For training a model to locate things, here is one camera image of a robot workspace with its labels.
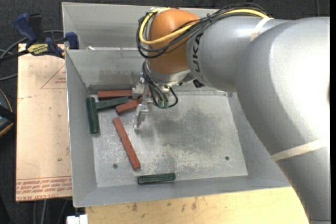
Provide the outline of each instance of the yellow cable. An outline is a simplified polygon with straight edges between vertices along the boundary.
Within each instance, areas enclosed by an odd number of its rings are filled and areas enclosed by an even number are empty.
[[[187,25],[181,29],[179,29],[178,31],[175,31],[173,33],[170,33],[164,37],[161,37],[161,38],[158,38],[156,40],[145,40],[143,38],[143,31],[144,31],[144,28],[147,24],[147,22],[149,21],[149,19],[155,15],[157,12],[159,11],[165,11],[165,10],[168,10],[168,9],[171,9],[171,8],[157,8],[157,9],[154,9],[153,11],[151,11],[147,16],[146,18],[143,20],[141,26],[140,26],[140,30],[139,30],[139,39],[142,43],[144,44],[147,44],[147,45],[155,45],[155,44],[158,44],[158,43],[161,43],[161,42],[164,42],[170,38],[173,38],[179,34],[182,34],[184,33],[186,30],[188,30],[190,27],[192,27],[192,25]],[[223,14],[230,14],[230,13],[249,13],[249,14],[253,14],[253,15],[256,15],[257,17],[261,17],[261,18],[269,18],[267,15],[265,15],[264,13],[262,12],[259,12],[257,10],[254,10],[254,9],[248,9],[248,8],[242,8],[242,9],[234,9],[234,10],[230,10],[229,12],[225,12]]]
[[[259,11],[254,10],[254,9],[248,9],[248,8],[234,9],[234,10],[230,10],[229,12],[226,12],[224,14],[229,14],[229,13],[250,13],[250,14],[256,15],[256,16],[261,17],[261,18],[269,18],[269,16],[265,15],[262,12],[259,12]]]

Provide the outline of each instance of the tan surface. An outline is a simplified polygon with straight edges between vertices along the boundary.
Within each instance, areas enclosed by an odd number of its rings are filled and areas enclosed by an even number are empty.
[[[16,201],[72,195],[64,59],[18,58]]]
[[[291,187],[87,207],[90,224],[308,224]]]

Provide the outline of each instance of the robotic arm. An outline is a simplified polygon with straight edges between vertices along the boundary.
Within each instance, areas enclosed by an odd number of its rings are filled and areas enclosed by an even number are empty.
[[[176,105],[171,86],[190,80],[237,92],[310,223],[331,223],[329,17],[277,20],[256,6],[231,6],[198,18],[163,8],[139,20],[136,38],[155,105]]]

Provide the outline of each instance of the red block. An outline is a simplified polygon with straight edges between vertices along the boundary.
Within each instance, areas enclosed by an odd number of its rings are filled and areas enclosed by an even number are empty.
[[[121,114],[121,113],[135,109],[140,103],[141,103],[141,99],[139,98],[139,99],[135,99],[125,104],[120,104],[116,106],[116,111],[118,114]]]
[[[134,148],[131,144],[131,141],[127,135],[127,132],[124,128],[124,125],[122,124],[120,118],[115,118],[113,119],[113,124],[115,129],[117,129],[117,133],[119,135],[119,138],[121,140],[122,145],[125,148],[125,151],[127,153],[128,159],[131,162],[131,165],[133,167],[134,170],[139,169],[140,168],[140,162],[139,159],[134,151]]]
[[[99,91],[98,92],[98,99],[106,100],[112,99],[117,97],[132,97],[132,90],[118,90],[118,91]]]

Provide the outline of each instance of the cardboard box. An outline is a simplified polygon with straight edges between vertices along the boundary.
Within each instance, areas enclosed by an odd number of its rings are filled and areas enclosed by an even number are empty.
[[[16,201],[71,196],[64,59],[19,57],[17,96]]]

